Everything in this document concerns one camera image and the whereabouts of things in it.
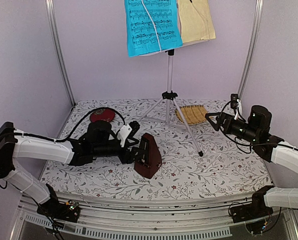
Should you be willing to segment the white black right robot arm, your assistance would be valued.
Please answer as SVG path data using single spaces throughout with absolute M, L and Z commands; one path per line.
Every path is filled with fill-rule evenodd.
M 246 141 L 261 159 L 298 174 L 298 148 L 269 133 L 271 117 L 268 109 L 260 105 L 252 106 L 247 122 L 222 111 L 205 114 L 215 131 Z M 265 186 L 253 194 L 247 213 L 258 218 L 271 207 L 298 209 L 298 188 Z

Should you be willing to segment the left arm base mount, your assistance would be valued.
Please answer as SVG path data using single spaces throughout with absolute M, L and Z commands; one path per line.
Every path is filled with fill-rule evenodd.
M 77 201 L 68 200 L 65 203 L 59 202 L 57 196 L 51 196 L 43 204 L 39 204 L 37 213 L 51 219 L 64 220 L 76 223 L 80 216 L 80 207 Z

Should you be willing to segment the dark red wooden metronome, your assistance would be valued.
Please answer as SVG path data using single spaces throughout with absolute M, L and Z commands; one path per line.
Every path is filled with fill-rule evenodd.
M 135 162 L 134 170 L 142 177 L 152 179 L 162 165 L 162 156 L 154 136 L 143 134 L 138 148 L 145 150 L 145 163 Z

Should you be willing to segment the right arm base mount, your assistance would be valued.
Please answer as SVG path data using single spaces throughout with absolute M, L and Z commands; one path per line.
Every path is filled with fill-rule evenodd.
M 268 216 L 268 219 L 264 219 L 261 223 L 252 222 L 248 223 L 245 227 L 247 231 L 254 236 L 261 235 L 274 228 L 281 216 L 282 208 L 280 207 L 279 213 L 274 223 L 270 224 L 269 220 L 272 217 L 273 208 L 266 206 L 264 202 L 265 194 L 273 187 L 273 185 L 266 185 L 257 190 L 252 194 L 251 203 L 243 204 L 237 201 L 233 202 L 228 207 L 228 214 L 232 218 L 233 222 L 239 223 Z

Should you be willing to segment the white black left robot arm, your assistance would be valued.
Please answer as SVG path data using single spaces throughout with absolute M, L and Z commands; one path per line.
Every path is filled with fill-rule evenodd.
M 64 139 L 54 139 L 23 132 L 14 128 L 12 122 L 5 122 L 0 127 L 0 179 L 43 204 L 44 210 L 52 217 L 59 217 L 63 206 L 52 198 L 52 188 L 33 177 L 16 159 L 31 158 L 83 166 L 96 158 L 118 157 L 121 163 L 130 164 L 133 159 L 129 148 L 138 144 L 133 136 L 139 128 L 139 123 L 132 121 L 123 123 L 117 132 L 113 132 L 109 122 L 98 120 L 90 123 L 79 139 L 69 135 Z

